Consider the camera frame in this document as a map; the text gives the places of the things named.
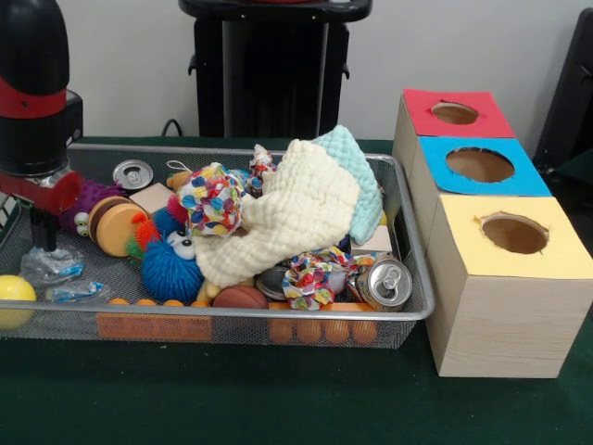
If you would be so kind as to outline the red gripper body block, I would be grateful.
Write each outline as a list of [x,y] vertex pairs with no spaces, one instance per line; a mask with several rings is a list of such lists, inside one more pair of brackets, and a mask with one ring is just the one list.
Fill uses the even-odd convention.
[[48,176],[14,176],[1,172],[1,191],[54,215],[70,209],[82,192],[82,177],[71,169]]

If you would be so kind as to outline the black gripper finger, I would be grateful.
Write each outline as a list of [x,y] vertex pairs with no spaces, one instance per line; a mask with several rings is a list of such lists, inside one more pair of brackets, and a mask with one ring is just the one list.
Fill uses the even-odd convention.
[[55,251],[57,249],[57,216],[46,210],[31,208],[30,221],[34,246],[47,252]]

